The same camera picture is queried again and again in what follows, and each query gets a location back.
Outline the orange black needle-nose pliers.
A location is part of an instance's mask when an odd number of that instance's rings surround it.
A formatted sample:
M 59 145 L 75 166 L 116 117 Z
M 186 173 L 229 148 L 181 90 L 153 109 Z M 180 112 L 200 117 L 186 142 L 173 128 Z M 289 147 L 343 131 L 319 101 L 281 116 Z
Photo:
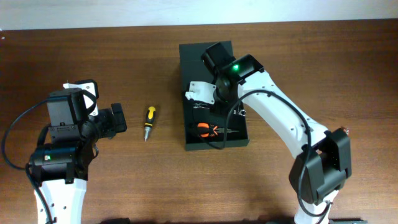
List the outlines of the orange black needle-nose pliers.
M 202 138 L 213 138 L 217 137 L 219 134 L 227 134 L 227 133 L 238 133 L 238 130 L 229 129 L 229 128 L 221 128 L 215 124 L 209 123 L 197 123 L 194 125 L 192 131 L 195 134 L 198 134 Z

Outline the silver ratchet wrench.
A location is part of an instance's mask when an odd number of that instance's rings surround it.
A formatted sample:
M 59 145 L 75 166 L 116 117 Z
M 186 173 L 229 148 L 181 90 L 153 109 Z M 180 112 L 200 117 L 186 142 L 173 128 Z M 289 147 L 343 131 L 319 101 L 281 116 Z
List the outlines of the silver ratchet wrench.
M 209 106 L 206 105 L 201 105 L 201 104 L 195 104 L 193 105 L 194 110 L 199 110 L 199 109 L 204 109 L 204 110 L 210 110 Z M 246 116 L 246 110 L 242 106 L 238 106 L 236 109 L 233 110 L 234 115 L 239 115 L 239 116 Z

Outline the yellow black screwdriver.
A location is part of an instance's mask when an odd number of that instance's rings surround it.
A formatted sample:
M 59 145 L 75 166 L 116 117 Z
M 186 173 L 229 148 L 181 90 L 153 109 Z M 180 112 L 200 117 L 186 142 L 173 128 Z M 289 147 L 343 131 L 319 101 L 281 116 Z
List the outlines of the yellow black screwdriver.
M 154 125 L 155 114 L 156 114 L 156 108 L 154 106 L 150 106 L 147 109 L 146 116 L 145 116 L 145 123 L 144 123 L 144 141 L 145 142 L 148 140 L 151 129 Z

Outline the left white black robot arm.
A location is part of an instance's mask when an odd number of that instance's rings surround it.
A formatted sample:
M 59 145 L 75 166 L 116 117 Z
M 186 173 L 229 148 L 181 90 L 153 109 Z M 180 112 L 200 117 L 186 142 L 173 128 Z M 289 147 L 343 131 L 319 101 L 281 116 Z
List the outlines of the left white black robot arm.
M 127 130 L 121 104 L 95 111 L 85 99 L 97 97 L 80 88 L 49 94 L 50 116 L 25 170 L 31 179 L 39 223 L 80 223 L 88 167 L 97 157 L 99 139 Z

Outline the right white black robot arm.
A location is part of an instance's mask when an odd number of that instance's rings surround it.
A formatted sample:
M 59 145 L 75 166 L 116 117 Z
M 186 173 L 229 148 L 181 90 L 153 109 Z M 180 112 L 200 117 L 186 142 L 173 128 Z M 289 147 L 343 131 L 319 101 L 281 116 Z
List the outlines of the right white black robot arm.
M 227 121 L 240 104 L 251 107 L 295 159 L 289 182 L 298 210 L 292 223 L 331 223 L 333 201 L 352 175 L 348 129 L 330 131 L 305 114 L 250 54 L 236 59 L 217 42 L 206 48 L 201 59 L 213 83 L 192 82 L 186 97 L 208 105 L 216 101 L 228 105 Z

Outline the black open box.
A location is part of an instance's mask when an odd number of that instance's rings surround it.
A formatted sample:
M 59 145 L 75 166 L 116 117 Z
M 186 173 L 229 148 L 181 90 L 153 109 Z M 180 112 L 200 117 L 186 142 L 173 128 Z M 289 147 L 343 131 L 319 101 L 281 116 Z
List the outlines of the black open box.
M 211 149 L 211 146 L 202 142 L 200 138 L 192 131 L 194 125 L 196 125 L 191 124 L 192 103 L 185 97 L 185 92 L 189 90 L 190 82 L 201 81 L 211 83 L 213 81 L 213 75 L 208 71 L 208 69 L 205 67 L 205 64 L 201 60 L 202 54 L 211 45 L 213 45 L 211 42 L 179 45 L 186 151 Z M 224 124 L 216 125 L 221 128 L 224 127 Z M 249 143 L 249 138 L 245 116 L 233 114 L 228 123 L 228 127 L 229 129 L 235 129 L 239 132 L 227 134 L 226 147 L 246 147 Z

